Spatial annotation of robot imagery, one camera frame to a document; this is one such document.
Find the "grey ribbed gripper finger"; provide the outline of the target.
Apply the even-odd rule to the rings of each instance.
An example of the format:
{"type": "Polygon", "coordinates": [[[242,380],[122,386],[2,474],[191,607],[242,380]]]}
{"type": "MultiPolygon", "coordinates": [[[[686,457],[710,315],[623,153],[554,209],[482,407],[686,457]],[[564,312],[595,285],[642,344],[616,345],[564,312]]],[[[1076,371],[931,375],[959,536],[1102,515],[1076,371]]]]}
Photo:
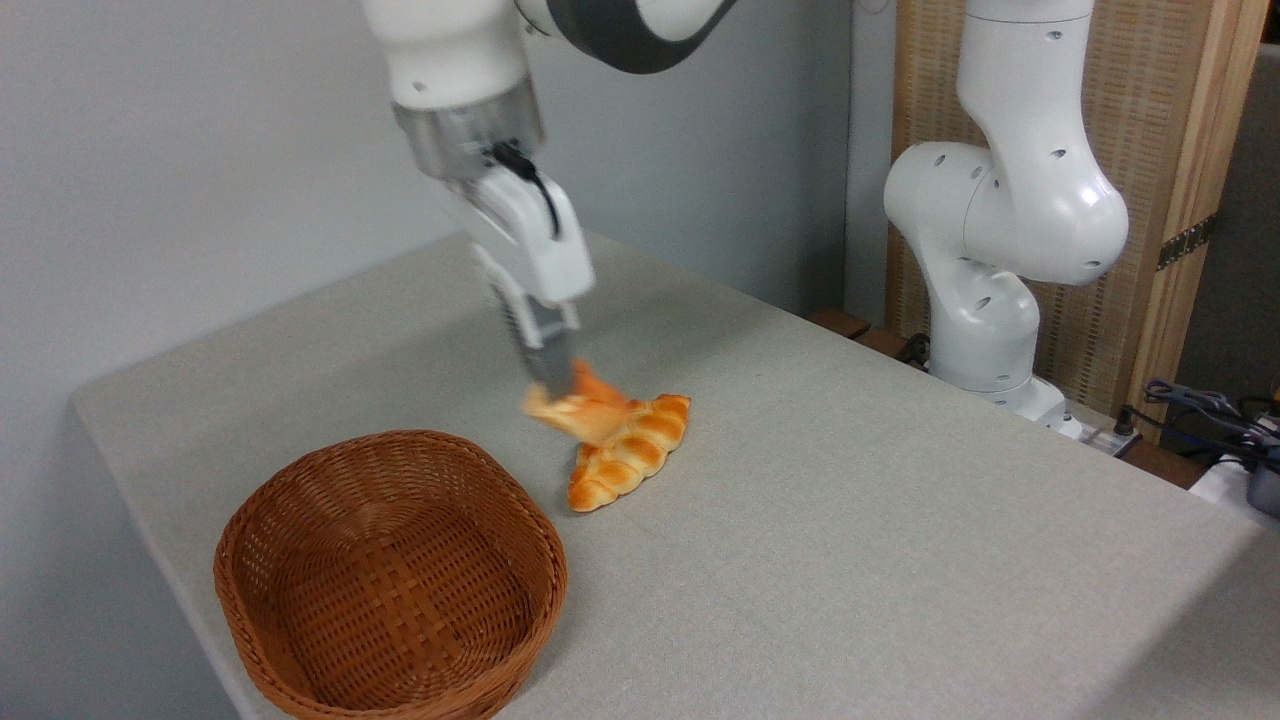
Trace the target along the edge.
{"type": "Polygon", "coordinates": [[[520,296],[516,305],[520,348],[530,378],[549,398],[563,398],[573,391],[573,333],[579,328],[572,304],[548,307],[531,296],[520,296]]]}
{"type": "Polygon", "coordinates": [[[472,245],[472,255],[481,278],[488,283],[490,295],[500,310],[500,315],[518,352],[525,351],[524,328],[518,314],[520,291],[513,284],[509,273],[480,245],[472,245]]]}

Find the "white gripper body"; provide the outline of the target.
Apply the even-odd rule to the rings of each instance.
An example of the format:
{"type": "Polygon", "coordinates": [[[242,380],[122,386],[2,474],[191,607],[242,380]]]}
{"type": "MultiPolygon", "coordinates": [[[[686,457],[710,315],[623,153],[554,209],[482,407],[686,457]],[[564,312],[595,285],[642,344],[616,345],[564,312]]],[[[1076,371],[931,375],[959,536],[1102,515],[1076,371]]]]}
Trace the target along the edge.
{"type": "Polygon", "coordinates": [[[595,286],[584,232],[566,192],[544,173],[526,179],[507,167],[454,184],[454,217],[516,281],[547,306],[595,286]]]}

